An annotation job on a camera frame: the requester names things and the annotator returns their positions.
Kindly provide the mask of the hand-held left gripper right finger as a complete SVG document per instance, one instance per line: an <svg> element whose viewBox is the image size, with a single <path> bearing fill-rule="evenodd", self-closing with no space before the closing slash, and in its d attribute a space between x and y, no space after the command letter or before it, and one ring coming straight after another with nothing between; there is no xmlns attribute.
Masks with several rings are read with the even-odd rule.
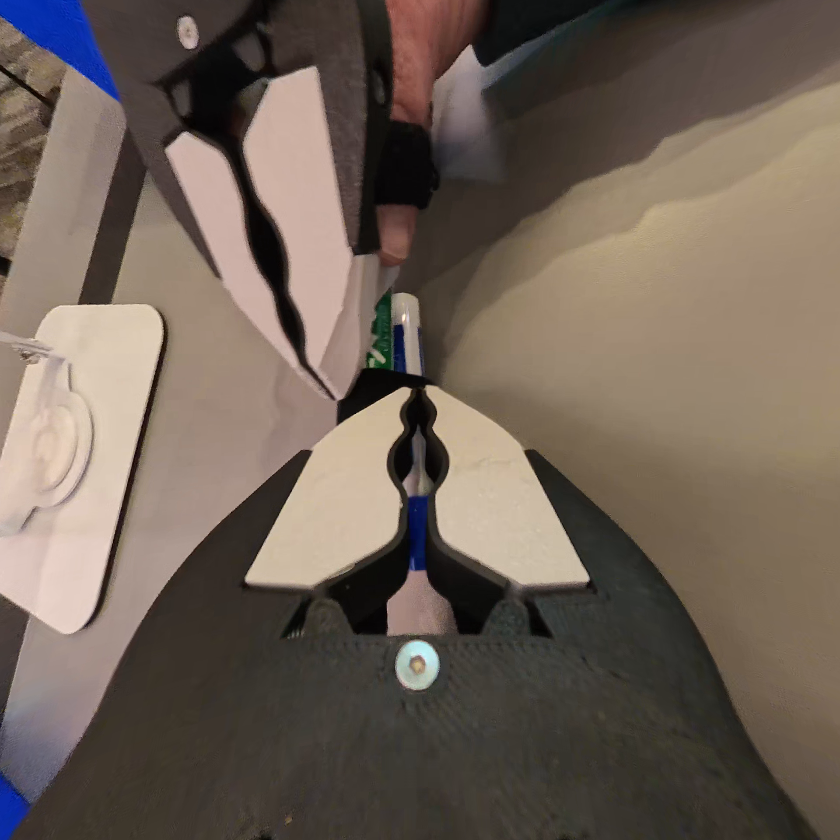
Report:
<svg viewBox="0 0 840 840"><path fill-rule="evenodd" d="M587 588L587 572L525 449L495 421L429 385L427 574L468 627L507 598Z"/></svg>

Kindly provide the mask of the blue panel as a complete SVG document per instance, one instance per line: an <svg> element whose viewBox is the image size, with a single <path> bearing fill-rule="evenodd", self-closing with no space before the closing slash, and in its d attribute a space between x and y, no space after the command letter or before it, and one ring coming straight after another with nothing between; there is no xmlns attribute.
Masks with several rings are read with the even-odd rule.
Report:
<svg viewBox="0 0 840 840"><path fill-rule="evenodd" d="M3 774L0 776L0 785L0 837L10 839L26 817L29 804Z"/></svg>
<svg viewBox="0 0 840 840"><path fill-rule="evenodd" d="M1 1L1 18L111 98L120 100L80 1Z"/></svg>

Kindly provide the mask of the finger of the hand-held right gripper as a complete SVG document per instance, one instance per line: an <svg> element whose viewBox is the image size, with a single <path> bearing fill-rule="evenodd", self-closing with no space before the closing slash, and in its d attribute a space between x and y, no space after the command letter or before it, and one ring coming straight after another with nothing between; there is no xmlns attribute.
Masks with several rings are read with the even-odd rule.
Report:
<svg viewBox="0 0 840 840"><path fill-rule="evenodd" d="M385 285L378 256L356 255L349 241L315 66L268 82L244 154L280 238L280 304L292 347L304 372L340 401L364 368Z"/></svg>
<svg viewBox="0 0 840 840"><path fill-rule="evenodd" d="M184 132L166 154L235 305L305 382L331 398L292 347L291 321L280 304L280 238L256 195L244 146L234 142L226 154Z"/></svg>

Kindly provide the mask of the person's right hand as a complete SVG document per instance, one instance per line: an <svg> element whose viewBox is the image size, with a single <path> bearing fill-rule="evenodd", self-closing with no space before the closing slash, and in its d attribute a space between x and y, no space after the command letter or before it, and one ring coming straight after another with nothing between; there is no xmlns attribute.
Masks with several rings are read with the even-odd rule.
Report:
<svg viewBox="0 0 840 840"><path fill-rule="evenodd" d="M487 26L489 1L388 1L392 31L395 121L433 126L434 84ZM409 256L419 211L408 205L376 209L379 257L385 268Z"/></svg>

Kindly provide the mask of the white rounded board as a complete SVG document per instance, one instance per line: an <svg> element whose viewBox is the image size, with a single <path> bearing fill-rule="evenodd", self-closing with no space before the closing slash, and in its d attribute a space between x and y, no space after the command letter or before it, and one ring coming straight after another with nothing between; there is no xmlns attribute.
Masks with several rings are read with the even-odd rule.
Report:
<svg viewBox="0 0 840 840"><path fill-rule="evenodd" d="M63 504L35 512L21 532L2 536L1 590L33 618L71 635L95 616L106 586L165 326L146 304L59 306L33 338L23 339L42 342L69 361L71 388L91 410L92 450L84 477ZM24 367L22 381L34 375L31 365ZM4 397L2 406L14 410L16 401Z"/></svg>

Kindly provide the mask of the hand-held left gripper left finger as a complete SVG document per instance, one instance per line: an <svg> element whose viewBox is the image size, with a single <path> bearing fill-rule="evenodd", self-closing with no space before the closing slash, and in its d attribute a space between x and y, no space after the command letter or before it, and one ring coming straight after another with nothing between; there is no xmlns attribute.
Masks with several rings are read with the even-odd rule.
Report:
<svg viewBox="0 0 840 840"><path fill-rule="evenodd" d="M398 388L314 446L254 562L247 587L330 599L353 629L406 581L407 494L396 457L410 445L414 389Z"/></svg>

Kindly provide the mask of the blue white marker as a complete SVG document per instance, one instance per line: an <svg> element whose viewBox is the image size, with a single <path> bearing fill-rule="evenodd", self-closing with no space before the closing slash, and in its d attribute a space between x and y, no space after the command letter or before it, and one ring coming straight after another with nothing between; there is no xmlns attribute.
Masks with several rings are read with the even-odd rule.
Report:
<svg viewBox="0 0 840 840"><path fill-rule="evenodd" d="M425 375L419 303L407 293L392 295L392 368L396 373ZM402 482L408 502L408 572L386 607L387 631L393 636L444 635L457 629L452 606L427 576L427 497L432 480L426 470L426 450L424 432L418 428Z"/></svg>

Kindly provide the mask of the clear plastic piece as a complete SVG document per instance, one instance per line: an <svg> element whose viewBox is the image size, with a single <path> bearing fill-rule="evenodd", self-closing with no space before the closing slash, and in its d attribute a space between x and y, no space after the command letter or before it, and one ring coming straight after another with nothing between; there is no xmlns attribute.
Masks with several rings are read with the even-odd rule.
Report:
<svg viewBox="0 0 840 840"><path fill-rule="evenodd" d="M2 451L1 535L11 537L35 512L56 508L75 491L88 468L93 422L71 388L64 356L8 332L2 344L34 368L20 386Z"/></svg>

